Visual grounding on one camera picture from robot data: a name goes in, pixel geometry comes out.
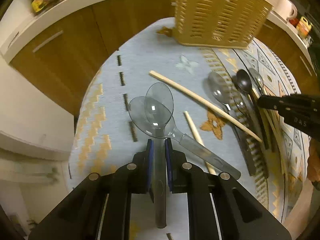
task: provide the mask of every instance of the black spoon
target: black spoon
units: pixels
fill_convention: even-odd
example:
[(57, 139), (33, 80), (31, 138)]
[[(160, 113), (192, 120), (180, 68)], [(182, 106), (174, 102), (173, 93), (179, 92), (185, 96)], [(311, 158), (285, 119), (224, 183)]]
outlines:
[(261, 115), (260, 115), (260, 112), (258, 109), (258, 105), (257, 105), (256, 101), (254, 100), (250, 76), (244, 69), (240, 69), (236, 73), (235, 81), (236, 81), (236, 84), (238, 85), (238, 88), (240, 90), (242, 90), (243, 92), (249, 94), (249, 96), (251, 98), (251, 101), (253, 104), (253, 109), (255, 111), (255, 114), (256, 114), (258, 121), (259, 121), (259, 125), (261, 127), (264, 147), (265, 147), (265, 149), (268, 149), (269, 145), (268, 145), (266, 130), (264, 129), (264, 126), (263, 126), (263, 122), (262, 122)]

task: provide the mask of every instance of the patterned tablecloth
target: patterned tablecloth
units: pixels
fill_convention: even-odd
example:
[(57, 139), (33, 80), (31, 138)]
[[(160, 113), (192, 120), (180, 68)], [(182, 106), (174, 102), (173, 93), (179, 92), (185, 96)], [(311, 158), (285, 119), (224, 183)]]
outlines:
[[(132, 161), (136, 152), (145, 149), (148, 136), (131, 122), (128, 103), (144, 96), (148, 88), (158, 82), (148, 75), (150, 70), (187, 87), (201, 97), (222, 108), (210, 94), (206, 78), (210, 71), (218, 72), (230, 89), (234, 85), (230, 76), (237, 70), (253, 67), (263, 77), (269, 94), (282, 96), (299, 93), (294, 77), (280, 59), (263, 43), (254, 39), (247, 50), (198, 48), (179, 45), (170, 37), (174, 18), (155, 22), (131, 38), (111, 55), (92, 80), (84, 97), (77, 124), (76, 136), (69, 160), (69, 189), (76, 187), (89, 173), (113, 173)], [(284, 221), (294, 206), (306, 177), (308, 136), (279, 122), (286, 143), (289, 179), (281, 173), (279, 153), (265, 151), (269, 178), (266, 178), (260, 145), (247, 137), (257, 174), (250, 177), (236, 137), (229, 125), (218, 115), (199, 103), (171, 89), (177, 127), (192, 136), (183, 111), (188, 111), (204, 145), (241, 171), (239, 182), (263, 204), (279, 221)], [(244, 102), (253, 122), (257, 120), (251, 103)], [(246, 117), (230, 102), (231, 114), (243, 124)], [(207, 171), (203, 160), (173, 141), (173, 148), (183, 151), (187, 160)], [(188, 239), (188, 208), (186, 194), (171, 194), (167, 190), (167, 226), (156, 228), (154, 207), (148, 195), (133, 195), (131, 207), (131, 239)]]

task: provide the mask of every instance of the cabinet handle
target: cabinet handle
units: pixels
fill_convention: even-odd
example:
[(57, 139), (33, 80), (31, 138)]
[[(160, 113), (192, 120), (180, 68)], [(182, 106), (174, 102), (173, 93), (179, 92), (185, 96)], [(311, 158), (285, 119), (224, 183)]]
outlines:
[(308, 68), (307, 64), (304, 62), (304, 60), (303, 60), (303, 58), (301, 56), (300, 56), (300, 59), (301, 59), (302, 63), (304, 64), (304, 66), (306, 67), (306, 69), (308, 70), (310, 76), (312, 76), (312, 73), (311, 73), (310, 69)]
[(273, 27), (269, 26), (268, 24), (263, 24), (263, 26), (270, 28), (271, 30), (273, 30)]
[(44, 45), (46, 45), (47, 43), (49, 43), (50, 41), (52, 41), (53, 39), (55, 39), (56, 37), (60, 36), (61, 34), (63, 34), (63, 30), (57, 32), (56, 34), (52, 35), (50, 38), (47, 38), (44, 42), (42, 42), (40, 45), (36, 46), (33, 49), (33, 53), (37, 52), (39, 49), (41, 49)]

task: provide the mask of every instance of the yellow bottle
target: yellow bottle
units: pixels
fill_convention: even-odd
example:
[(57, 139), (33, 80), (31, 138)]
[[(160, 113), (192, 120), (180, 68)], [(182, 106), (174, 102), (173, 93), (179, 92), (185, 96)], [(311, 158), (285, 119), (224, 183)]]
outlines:
[(309, 24), (307, 19), (302, 16), (296, 28), (298, 30), (299, 37), (302, 39), (306, 38), (312, 27), (312, 23)]

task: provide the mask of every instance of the yellow plastic basket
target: yellow plastic basket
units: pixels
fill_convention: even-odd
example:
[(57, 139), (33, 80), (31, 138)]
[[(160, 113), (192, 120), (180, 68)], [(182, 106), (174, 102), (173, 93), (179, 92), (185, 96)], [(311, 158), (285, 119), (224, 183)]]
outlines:
[(176, 0), (175, 39), (188, 46), (247, 48), (272, 5), (266, 0)]

